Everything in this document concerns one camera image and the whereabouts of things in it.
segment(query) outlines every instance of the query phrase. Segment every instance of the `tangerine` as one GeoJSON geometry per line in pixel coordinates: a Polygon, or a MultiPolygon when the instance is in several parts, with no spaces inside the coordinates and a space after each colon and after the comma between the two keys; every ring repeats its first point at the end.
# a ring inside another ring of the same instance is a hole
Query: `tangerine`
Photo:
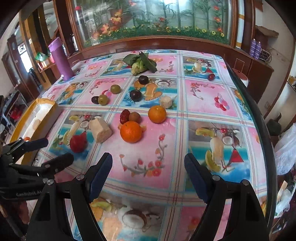
{"type": "Polygon", "coordinates": [[[142,137],[142,128],[135,121],[125,122],[120,128],[121,138],[129,143],[135,143],[142,137]]]}
{"type": "Polygon", "coordinates": [[[164,122],[166,119],[165,108],[160,105],[152,106],[148,111],[148,117],[152,122],[157,124],[164,122]]]}

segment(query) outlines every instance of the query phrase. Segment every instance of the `metal screw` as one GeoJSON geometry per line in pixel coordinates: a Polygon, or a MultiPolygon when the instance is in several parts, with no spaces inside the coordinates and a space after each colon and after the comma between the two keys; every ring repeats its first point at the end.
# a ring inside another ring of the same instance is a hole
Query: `metal screw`
{"type": "Polygon", "coordinates": [[[83,174],[79,174],[76,176],[76,179],[77,180],[82,180],[84,178],[84,175],[83,174]]]}
{"type": "Polygon", "coordinates": [[[48,178],[47,177],[45,177],[45,178],[42,179],[42,182],[45,183],[45,184],[47,183],[47,181],[48,181],[48,178]]]}
{"type": "Polygon", "coordinates": [[[219,181],[219,180],[220,180],[220,177],[219,177],[218,175],[213,175],[213,176],[212,176],[212,179],[213,179],[214,181],[219,181]]]}
{"type": "Polygon", "coordinates": [[[51,184],[53,184],[54,183],[54,180],[53,179],[49,179],[48,181],[47,181],[47,185],[51,185],[51,184]]]}
{"type": "Polygon", "coordinates": [[[249,185],[249,181],[246,180],[246,179],[244,179],[244,180],[242,181],[242,183],[243,183],[245,186],[248,186],[248,185],[249,185]]]}

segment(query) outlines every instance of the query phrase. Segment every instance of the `pink bottle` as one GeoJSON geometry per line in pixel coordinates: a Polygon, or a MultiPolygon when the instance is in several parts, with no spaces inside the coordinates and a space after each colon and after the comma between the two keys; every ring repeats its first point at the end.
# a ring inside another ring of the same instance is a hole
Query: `pink bottle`
{"type": "Polygon", "coordinates": [[[57,37],[51,42],[48,48],[63,80],[67,81],[72,78],[74,76],[74,72],[71,69],[67,56],[65,55],[61,39],[57,37]]]}

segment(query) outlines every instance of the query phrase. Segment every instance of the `power outlet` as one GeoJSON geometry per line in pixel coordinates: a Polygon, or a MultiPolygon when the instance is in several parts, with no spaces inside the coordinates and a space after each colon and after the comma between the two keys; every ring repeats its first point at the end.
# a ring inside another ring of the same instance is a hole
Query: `power outlet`
{"type": "Polygon", "coordinates": [[[268,101],[266,101],[264,107],[265,107],[265,109],[269,110],[269,108],[270,108],[270,104],[268,103],[268,101]]]}

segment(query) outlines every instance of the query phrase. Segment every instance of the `metal thermos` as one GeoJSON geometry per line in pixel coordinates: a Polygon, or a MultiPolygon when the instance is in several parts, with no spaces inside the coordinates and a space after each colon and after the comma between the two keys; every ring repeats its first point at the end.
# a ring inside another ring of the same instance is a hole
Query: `metal thermos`
{"type": "Polygon", "coordinates": [[[67,56],[65,55],[62,41],[59,37],[51,42],[48,46],[52,57],[57,65],[57,68],[62,75],[64,81],[69,80],[74,76],[74,72],[71,69],[67,56]]]}
{"type": "Polygon", "coordinates": [[[259,59],[260,52],[261,52],[261,43],[258,42],[256,45],[256,48],[255,48],[255,52],[254,52],[255,59],[259,59]]]}
{"type": "Polygon", "coordinates": [[[250,46],[250,52],[249,52],[249,55],[250,55],[251,57],[254,56],[254,52],[255,52],[256,45],[257,45],[256,40],[255,40],[255,39],[252,39],[252,41],[251,41],[251,46],[250,46]]]}

